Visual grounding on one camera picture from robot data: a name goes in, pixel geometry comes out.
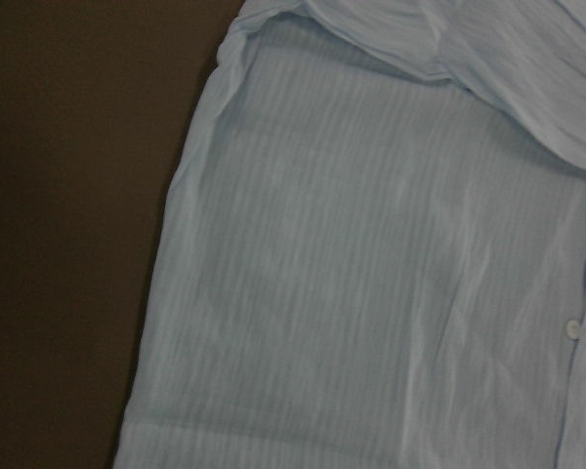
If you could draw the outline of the light blue button shirt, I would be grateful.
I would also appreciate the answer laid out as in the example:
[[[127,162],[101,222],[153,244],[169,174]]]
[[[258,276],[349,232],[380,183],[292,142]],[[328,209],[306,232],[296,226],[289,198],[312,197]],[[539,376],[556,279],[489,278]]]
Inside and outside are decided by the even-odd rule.
[[[586,468],[586,1],[247,1],[117,468]]]

